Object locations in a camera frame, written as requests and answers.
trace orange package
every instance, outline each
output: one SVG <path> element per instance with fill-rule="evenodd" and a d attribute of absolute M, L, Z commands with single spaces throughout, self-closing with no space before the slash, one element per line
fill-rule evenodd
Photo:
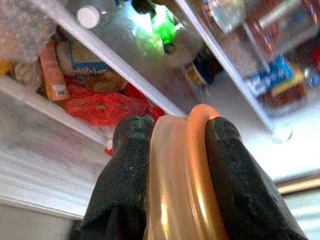
<path fill-rule="evenodd" d="M 40 61 L 44 73 L 46 93 L 50 101 L 61 101 L 70 98 L 64 75 L 60 70 L 56 42 L 50 40 L 40 54 Z"/>

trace blue label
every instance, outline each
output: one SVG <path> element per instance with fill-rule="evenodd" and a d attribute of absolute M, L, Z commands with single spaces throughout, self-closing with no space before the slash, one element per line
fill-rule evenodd
<path fill-rule="evenodd" d="M 281 56 L 278 56 L 269 66 L 270 72 L 259 72 L 245 79 L 245 83 L 255 97 L 294 76 L 289 63 Z"/>
<path fill-rule="evenodd" d="M 75 62 L 73 58 L 73 44 L 69 42 L 70 57 L 72 68 L 75 73 L 81 75 L 97 75 L 105 73 L 109 66 L 104 61 L 94 61 L 94 62 Z"/>
<path fill-rule="evenodd" d="M 196 57 L 194 60 L 193 60 L 193 64 L 195 66 L 195 68 L 197 69 L 197 71 L 199 72 L 199 74 L 201 75 L 201 77 L 204 79 L 204 81 L 208 84 L 212 84 L 213 82 L 213 78 L 212 77 L 209 77 L 206 73 L 205 73 L 205 70 L 203 68 L 203 64 L 202 64 L 202 61 L 199 57 Z"/>

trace bottle cap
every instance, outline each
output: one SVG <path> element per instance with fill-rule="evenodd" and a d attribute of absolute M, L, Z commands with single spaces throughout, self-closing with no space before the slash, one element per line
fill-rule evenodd
<path fill-rule="evenodd" d="M 166 54 L 173 54 L 176 51 L 176 47 L 173 44 L 166 44 L 163 48 Z"/>
<path fill-rule="evenodd" d="M 76 13 L 79 23 L 86 29 L 92 29 L 100 21 L 100 13 L 94 6 L 81 7 Z"/>

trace label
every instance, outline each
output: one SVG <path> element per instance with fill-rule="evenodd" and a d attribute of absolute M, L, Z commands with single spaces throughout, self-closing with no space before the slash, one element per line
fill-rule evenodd
<path fill-rule="evenodd" d="M 63 84 L 53 85 L 54 92 L 59 97 L 67 96 L 66 86 Z"/>
<path fill-rule="evenodd" d="M 196 87 L 204 87 L 213 82 L 212 78 L 205 74 L 201 58 L 198 56 L 193 60 L 193 62 L 184 65 L 184 69 L 188 78 Z"/>
<path fill-rule="evenodd" d="M 255 97 L 294 76 L 289 63 L 281 56 L 278 56 L 269 66 L 270 72 L 259 72 L 245 79 L 245 83 Z"/>
<path fill-rule="evenodd" d="M 293 66 L 293 70 L 294 70 L 294 76 L 292 78 L 290 78 L 289 80 L 286 80 L 286 81 L 278 84 L 274 88 L 272 88 L 272 90 L 271 90 L 272 96 L 277 96 L 279 94 L 282 94 L 283 92 L 287 91 L 288 89 L 301 83 L 305 79 L 305 76 L 303 75 L 301 70 L 296 65 Z"/>
<path fill-rule="evenodd" d="M 77 75 L 98 75 L 108 71 L 109 66 L 93 52 L 77 41 L 69 42 L 72 68 Z"/>
<path fill-rule="evenodd" d="M 204 87 L 207 85 L 207 82 L 205 79 L 201 76 L 201 74 L 198 72 L 195 64 L 193 62 L 187 63 L 184 65 L 185 72 L 190 79 L 190 81 L 195 85 L 196 87 Z"/>

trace white bottle cap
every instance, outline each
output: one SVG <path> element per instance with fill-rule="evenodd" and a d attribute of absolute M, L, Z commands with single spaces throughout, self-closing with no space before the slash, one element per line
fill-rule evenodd
<path fill-rule="evenodd" d="M 100 13 L 94 6 L 84 6 L 76 13 L 79 23 L 86 29 L 92 29 L 100 21 Z"/>

